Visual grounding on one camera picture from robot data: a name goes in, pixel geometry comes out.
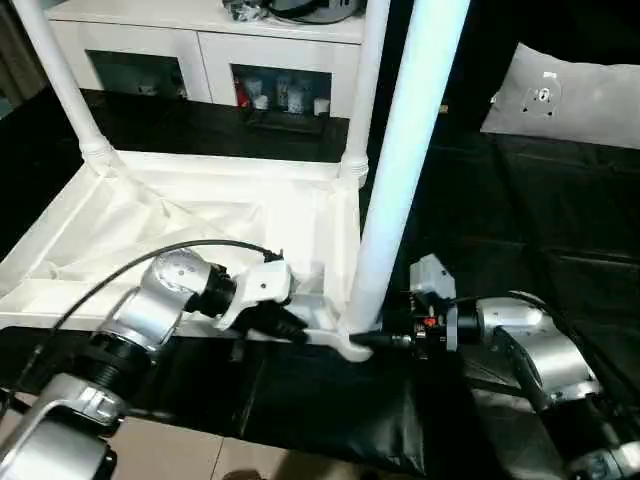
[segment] shelf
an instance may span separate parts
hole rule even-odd
[[[115,23],[321,42],[361,44],[363,17],[333,25],[298,25],[275,18],[234,22],[221,0],[67,0],[50,20]]]

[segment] red object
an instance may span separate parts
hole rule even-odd
[[[233,77],[233,86],[236,89],[236,101],[238,102],[238,106],[240,108],[249,108],[251,105],[251,99],[238,77]]]

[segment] tile floor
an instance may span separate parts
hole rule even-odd
[[[21,397],[31,403],[33,397]],[[9,412],[0,442],[19,421]],[[360,480],[369,467],[129,418],[111,440],[114,480]],[[381,480],[409,477],[376,471]]]

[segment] black fabric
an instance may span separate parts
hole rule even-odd
[[[344,146],[340,122],[320,144],[294,134],[269,140],[242,124],[232,128],[225,108],[88,98],[118,148],[229,155],[251,148],[258,155],[261,144],[241,142],[249,135],[270,153],[281,143],[280,158],[294,143],[308,160],[338,161]],[[32,139],[34,127],[43,133]],[[629,384],[640,388],[639,152],[445,127],[427,155],[391,291],[405,289],[409,265],[435,252],[461,295],[533,292],[593,343],[595,367],[611,391],[638,403]],[[218,143],[212,136],[230,138]],[[0,122],[0,145],[4,180],[28,192],[21,202],[5,199],[15,210],[1,236],[10,248],[81,160],[50,92]],[[363,216],[370,190],[371,182],[361,190]],[[0,332],[0,382],[15,379],[43,335]],[[85,340],[61,334],[27,389],[38,392]],[[483,348],[465,349],[462,359],[416,363],[380,353],[349,364],[320,347],[175,338],[133,414],[430,478],[500,478],[503,467],[519,478],[557,476],[559,461],[508,365]]]

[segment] white cabinet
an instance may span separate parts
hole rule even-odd
[[[232,65],[253,65],[331,74],[331,116],[351,115],[358,45],[223,33],[199,36],[213,103],[236,105]]]
[[[92,52],[155,55],[177,61],[187,98],[211,102],[196,32],[91,22],[52,21],[51,25],[82,88],[104,87]]]
[[[331,116],[351,115],[363,18],[234,22],[220,0],[67,0],[46,13],[82,88],[130,91],[110,84],[132,76],[154,93],[145,76],[155,74],[166,77],[158,90],[180,83],[190,100],[236,105],[233,65],[319,72],[330,77]]]

